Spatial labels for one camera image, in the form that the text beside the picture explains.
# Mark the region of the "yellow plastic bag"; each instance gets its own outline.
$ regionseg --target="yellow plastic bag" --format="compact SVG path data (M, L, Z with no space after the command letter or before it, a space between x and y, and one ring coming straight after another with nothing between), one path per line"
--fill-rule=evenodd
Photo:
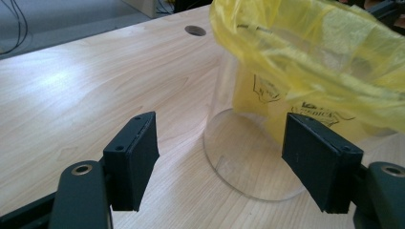
M268 129L296 112L329 126L355 120L347 132L359 121L405 131L405 39L365 11L326 0L214 0L210 20L242 66L236 112L267 117Z

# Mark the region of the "transparent plastic container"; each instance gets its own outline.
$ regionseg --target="transparent plastic container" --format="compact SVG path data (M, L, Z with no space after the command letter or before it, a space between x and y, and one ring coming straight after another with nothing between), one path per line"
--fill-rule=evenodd
M224 52L207 126L204 150L216 173L250 198L284 200L305 190L281 159L282 145L255 114L235 113L232 98L238 60Z
M203 138L209 162L223 181L260 200L289 199L305 190L281 158L287 112L315 118L358 145L365 151L365 165L374 161L367 153L374 154L394 134L306 101L289 104L270 82L224 51Z

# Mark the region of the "wooden tabletop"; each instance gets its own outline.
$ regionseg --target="wooden tabletop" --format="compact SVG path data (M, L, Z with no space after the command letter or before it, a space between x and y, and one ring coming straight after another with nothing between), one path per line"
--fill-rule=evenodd
M156 111L160 158L140 211L114 212L116 228L352 228L351 215L321 213L308 192L254 200L214 173L202 137L223 49L208 10L1 60L0 215L54 192L66 167L99 160L131 117ZM373 160L404 165L404 143L386 137Z

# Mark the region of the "black mount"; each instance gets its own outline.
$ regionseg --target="black mount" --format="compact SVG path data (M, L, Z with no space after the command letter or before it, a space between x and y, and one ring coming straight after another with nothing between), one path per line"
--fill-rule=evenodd
M156 114L133 117L97 161L61 175L57 191L0 218L0 228L113 228L115 211L138 211L159 158Z
M346 214L357 229L405 228L405 168L361 165L363 151L313 118L288 114L283 159L321 211Z

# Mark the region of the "black cable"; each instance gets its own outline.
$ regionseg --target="black cable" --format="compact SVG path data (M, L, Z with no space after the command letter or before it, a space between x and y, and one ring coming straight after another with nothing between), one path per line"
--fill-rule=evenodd
M21 45L21 44L25 41L25 39L27 38L27 34L28 34L28 23L27 23L27 19L26 19L25 15L24 15L23 11L21 11L20 7L17 5L17 3L15 2L15 0L12 0L12 2L14 2L15 6L16 6L16 7L18 8L18 10L20 11L21 16L23 17L23 20L24 20L24 24L25 24L25 34L24 34L24 37L23 37L21 43L18 44L18 45Z
M197 3L201 2L202 0L197 0L195 1L193 4L191 4L190 6L188 6L185 10L190 10L190 8L192 8L193 6L195 6Z
M14 51L15 49L17 49L18 47L20 47L20 45L26 40L27 38L27 34L28 34L28 23L27 23L27 19L23 13L23 11L21 11L20 7L18 6L18 4L15 2L15 0L11 0L11 6L12 9L10 8L9 5L7 5L4 0L1 0L2 3L10 10L10 12L14 15L14 17L18 20L18 37L17 37L17 42L15 43L14 47L12 47L10 50L5 51L5 52L0 52L1 54L8 54L12 51ZM21 39L21 19L19 14L21 14L21 17L24 20L24 25L25 25L25 33L23 38Z
M172 9L172 12L174 12L175 7L173 6L174 5L173 2L171 1L171 2L167 2L167 3L169 4L170 8Z
M162 13L162 14L170 14L170 12L164 12L164 11L161 11L161 10L159 10L159 8L156 8L156 13Z
M173 12L168 11L168 10L166 9L166 7L161 3L160 0L158 0L158 2L159 2L159 4L160 4L160 6L164 9L165 12L167 12L167 13L169 13L169 14L172 14L172 13L173 13Z

